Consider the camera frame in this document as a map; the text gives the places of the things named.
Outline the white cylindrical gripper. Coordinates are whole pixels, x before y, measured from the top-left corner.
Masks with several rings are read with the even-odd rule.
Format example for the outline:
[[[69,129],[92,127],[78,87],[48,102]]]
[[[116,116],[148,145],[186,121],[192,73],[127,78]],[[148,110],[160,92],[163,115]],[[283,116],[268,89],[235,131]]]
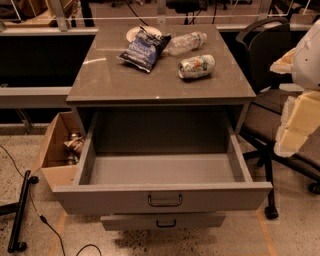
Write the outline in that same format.
[[[320,20],[298,42],[296,48],[275,61],[270,70],[290,74],[293,82],[305,89],[320,85]],[[308,137],[320,126],[320,92],[305,91],[289,96],[284,104],[281,125],[276,134],[274,152],[281,157],[297,153]]]

